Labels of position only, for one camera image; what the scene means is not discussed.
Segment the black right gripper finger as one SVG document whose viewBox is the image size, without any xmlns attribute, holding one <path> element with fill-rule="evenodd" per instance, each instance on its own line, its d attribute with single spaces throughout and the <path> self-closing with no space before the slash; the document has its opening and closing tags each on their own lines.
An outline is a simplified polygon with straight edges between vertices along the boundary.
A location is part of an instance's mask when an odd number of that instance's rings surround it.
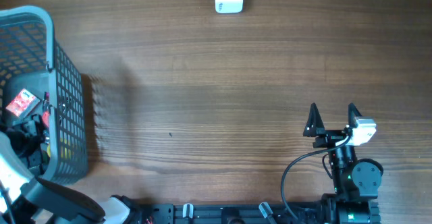
<svg viewBox="0 0 432 224">
<path fill-rule="evenodd" d="M 354 103 L 348 105 L 348 124 L 351 128 L 356 127 L 356 118 L 362 117 L 362 114 L 356 108 Z"/>
<path fill-rule="evenodd" d="M 321 119 L 321 115 L 317 108 L 316 103 L 312 103 L 308 115 L 308 121 L 305 125 L 303 136 L 317 137 L 325 134 L 325 126 Z"/>
</svg>

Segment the red snack box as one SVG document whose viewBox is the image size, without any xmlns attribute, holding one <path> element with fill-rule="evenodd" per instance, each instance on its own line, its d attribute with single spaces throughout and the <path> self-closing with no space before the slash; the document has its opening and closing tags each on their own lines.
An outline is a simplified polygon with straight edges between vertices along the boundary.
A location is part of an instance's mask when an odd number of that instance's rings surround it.
<svg viewBox="0 0 432 224">
<path fill-rule="evenodd" d="M 6 106 L 6 110 L 18 118 L 26 117 L 39 103 L 40 99 L 25 88 Z"/>
</svg>

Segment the yellow cylindrical container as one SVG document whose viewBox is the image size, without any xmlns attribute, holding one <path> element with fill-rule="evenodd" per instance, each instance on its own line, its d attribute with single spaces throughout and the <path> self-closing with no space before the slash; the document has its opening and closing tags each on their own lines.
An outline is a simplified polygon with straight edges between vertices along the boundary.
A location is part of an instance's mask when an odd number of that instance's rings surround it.
<svg viewBox="0 0 432 224">
<path fill-rule="evenodd" d="M 69 140 L 66 140 L 65 138 L 60 138 L 60 143 L 61 143 L 60 157 L 63 159 L 71 160 L 72 159 L 72 150 L 71 150 L 72 143 Z M 46 149 L 46 153 L 47 153 L 48 157 L 51 157 L 51 154 L 53 153 L 53 151 L 51 150 L 50 144 L 48 145 L 48 147 Z"/>
</svg>

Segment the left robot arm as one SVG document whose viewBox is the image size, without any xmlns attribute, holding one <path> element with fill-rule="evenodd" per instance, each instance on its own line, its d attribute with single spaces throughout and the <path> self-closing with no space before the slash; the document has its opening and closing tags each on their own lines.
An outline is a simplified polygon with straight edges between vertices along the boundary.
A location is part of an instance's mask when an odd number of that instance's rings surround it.
<svg viewBox="0 0 432 224">
<path fill-rule="evenodd" d="M 48 223 L 143 223 L 142 209 L 126 196 L 96 202 L 87 195 L 33 175 L 18 158 L 37 135 L 1 124 L 1 222 L 34 223 L 42 210 Z"/>
</svg>

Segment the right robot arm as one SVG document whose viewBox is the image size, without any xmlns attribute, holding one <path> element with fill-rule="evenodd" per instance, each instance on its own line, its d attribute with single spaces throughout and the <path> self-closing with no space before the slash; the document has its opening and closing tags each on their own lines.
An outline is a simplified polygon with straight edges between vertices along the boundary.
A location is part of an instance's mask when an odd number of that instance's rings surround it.
<svg viewBox="0 0 432 224">
<path fill-rule="evenodd" d="M 329 157 L 335 192 L 324 194 L 317 208 L 318 223 L 378 224 L 381 222 L 375 199 L 382 182 L 383 167 L 373 159 L 358 159 L 355 148 L 367 143 L 377 131 L 377 124 L 348 105 L 348 125 L 342 130 L 327 130 L 316 104 L 303 135 L 314 137 L 314 148 L 324 148 Z"/>
</svg>

